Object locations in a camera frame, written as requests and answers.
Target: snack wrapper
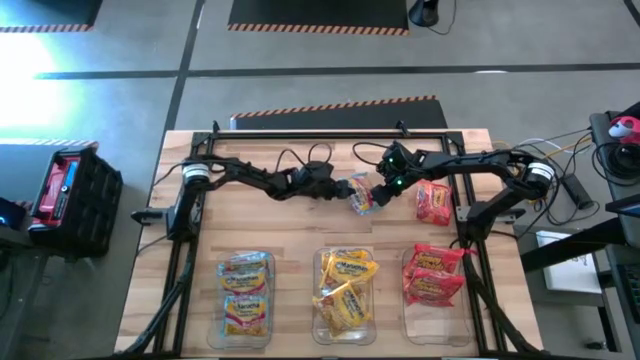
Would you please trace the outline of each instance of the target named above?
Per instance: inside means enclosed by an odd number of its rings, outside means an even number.
[[[264,296],[227,296],[222,336],[267,336],[267,308]]]
[[[453,211],[451,188],[420,180],[418,182],[416,206],[416,217],[419,220],[440,226],[448,226]]]
[[[373,277],[379,267],[375,261],[331,255],[320,287],[335,288],[346,282],[353,285],[364,284]]]
[[[371,318],[350,282],[322,298],[314,297],[313,304],[327,322],[333,338],[357,328]]]
[[[340,257],[348,257],[353,259],[366,259],[368,254],[366,250],[362,249],[340,249],[334,251],[327,251],[322,254],[322,272],[324,273],[327,270],[327,266],[329,266],[329,260],[331,259],[331,255],[336,255]]]
[[[405,265],[402,274],[411,277],[416,268],[455,273],[464,249],[446,249],[427,244],[415,244],[411,261]]]
[[[225,261],[224,264],[221,264],[221,269],[219,272],[227,273],[245,273],[258,271],[260,269],[265,269],[269,271],[269,254],[265,252],[256,251],[249,254],[236,255]]]
[[[244,274],[223,272],[218,274],[222,289],[233,295],[254,295],[267,293],[267,270],[247,271]]]
[[[367,173],[353,174],[346,179],[349,187],[355,193],[349,196],[349,201],[353,209],[360,215],[370,214],[380,209],[380,206],[373,200],[371,195],[371,182],[367,179]]]
[[[451,297],[464,284],[464,276],[442,271],[417,268],[411,280],[405,280],[408,305],[420,303],[428,306],[451,307]]]

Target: clear plastic tray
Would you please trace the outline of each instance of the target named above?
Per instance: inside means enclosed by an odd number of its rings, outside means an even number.
[[[276,278],[276,259],[273,254],[264,251],[234,251],[225,252],[218,256],[216,259],[216,268],[218,270],[218,264],[222,264],[225,261],[231,259],[237,255],[245,255],[250,253],[261,252],[268,255],[269,263],[269,277],[268,277],[268,293],[267,293],[267,311],[268,311],[268,333],[267,336],[222,336],[223,320],[224,320],[224,300],[226,294],[222,291],[221,286],[216,276],[216,303],[213,310],[213,319],[211,321],[211,328],[207,336],[207,343],[213,349],[221,350],[243,350],[243,349],[263,349],[271,341],[271,334],[273,333],[273,309],[274,309],[274,295],[275,295],[275,278]]]
[[[322,248],[313,256],[313,296],[315,297],[323,297],[327,294],[328,291],[324,291],[320,289],[320,282],[322,281],[322,254],[328,251],[334,250],[364,250],[367,253],[367,260],[373,260],[373,256],[366,249],[356,248],[356,247],[337,247],[337,248]],[[366,307],[369,313],[371,314],[371,319],[363,324],[362,326],[348,331],[342,334],[339,338],[332,338],[329,333],[329,328],[327,323],[324,321],[320,312],[313,307],[313,325],[311,332],[313,334],[313,339],[321,345],[331,345],[331,344],[355,344],[355,345],[369,345],[376,339],[376,324],[375,324],[375,315],[373,312],[373,279],[369,281],[369,284],[366,286],[367,296],[366,296]]]
[[[405,250],[402,254],[402,269],[409,263],[413,254],[413,247]],[[402,272],[400,272],[399,276],[398,282],[402,287]],[[434,344],[458,347],[469,344],[471,338],[469,325],[467,324],[469,310],[466,309],[466,303],[468,303],[466,282],[451,298],[453,307],[435,307],[421,304],[408,306],[404,291],[401,291],[401,294],[402,329],[409,341],[416,345]]]

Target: gray concrete floor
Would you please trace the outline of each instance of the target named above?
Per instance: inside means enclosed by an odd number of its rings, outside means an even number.
[[[191,69],[640,62],[640,29],[622,0],[458,2],[450,35],[412,28],[410,37],[394,38],[227,32],[232,1],[209,0],[199,20]],[[442,3],[444,26],[451,3]],[[98,140],[99,154],[123,172],[127,185],[109,254],[93,267],[50,262],[51,281],[40,289],[21,359],[111,353],[140,231],[129,213],[146,205],[175,85],[174,78],[29,77],[38,72],[178,70],[195,4],[104,0],[93,32],[0,34],[5,50],[0,56],[0,137]],[[228,127],[237,112],[434,94],[451,128],[489,128],[494,140],[515,144],[586,128],[591,113],[623,109],[638,100],[638,93],[640,71],[189,78],[175,128],[209,128],[214,119]],[[564,163],[568,156],[558,160]],[[578,157],[577,171],[595,200],[610,200],[588,155]],[[554,211],[563,217],[569,210],[562,194]],[[520,221],[533,216],[528,211]],[[600,211],[571,226],[588,227],[609,216]],[[594,309],[535,308],[545,347],[552,352],[633,358],[628,346],[616,355],[582,350],[583,341],[602,337]],[[85,341],[77,341],[80,336]]]

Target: pink object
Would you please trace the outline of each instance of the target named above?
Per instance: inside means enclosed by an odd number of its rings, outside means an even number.
[[[632,116],[622,116],[611,121],[609,135],[623,144],[640,145],[640,120]]]

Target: wooden tabletop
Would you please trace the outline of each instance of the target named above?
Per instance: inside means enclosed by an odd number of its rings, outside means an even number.
[[[486,129],[461,131],[467,152],[492,149]],[[192,134],[192,131],[167,133],[156,177],[188,155]],[[390,140],[371,141],[390,143]],[[274,170],[276,159],[285,147],[306,158],[308,149],[318,142],[326,142],[333,149],[334,178],[355,172],[375,173],[373,166],[360,162],[352,154],[354,140],[217,140],[215,153],[236,156],[251,161],[256,167]],[[435,140],[403,139],[402,143],[412,151],[418,148],[442,150]],[[359,154],[377,162],[381,150],[363,146]],[[324,159],[326,155],[327,150],[322,147],[314,150],[314,159]],[[299,167],[299,163],[285,155],[280,168],[286,167]],[[150,206],[168,207],[174,203],[181,183],[179,173],[174,172],[153,189]],[[494,175],[480,174],[472,178],[478,200],[488,200],[502,189],[502,182]],[[373,179],[382,181],[377,174]],[[464,194],[462,181],[458,183],[460,193]],[[164,229],[161,225],[146,228],[140,246],[164,235]],[[496,226],[496,229],[510,231],[506,226]],[[416,242],[448,246],[455,237],[453,221],[449,227],[439,227],[415,220],[413,188],[391,201],[382,211],[359,216],[346,201],[292,198],[277,202],[259,190],[229,183],[207,195],[182,354],[186,357],[475,356],[477,347],[468,308],[464,310],[464,317],[471,341],[466,346],[415,345],[402,332],[399,284],[403,251]],[[492,235],[486,245],[498,302],[527,340],[541,348],[516,243],[512,238]],[[319,345],[311,336],[313,255],[320,248],[340,246],[367,248],[380,264],[373,279],[377,339],[368,346]],[[269,251],[276,258],[274,333],[269,345],[258,352],[228,353],[214,350],[207,344],[216,297],[216,258],[221,252],[232,250]],[[162,241],[136,259],[116,350],[129,346],[157,311],[170,253],[171,243]],[[490,317],[486,310],[483,319],[491,343]],[[175,314],[168,326],[168,345],[173,339],[174,323]]]

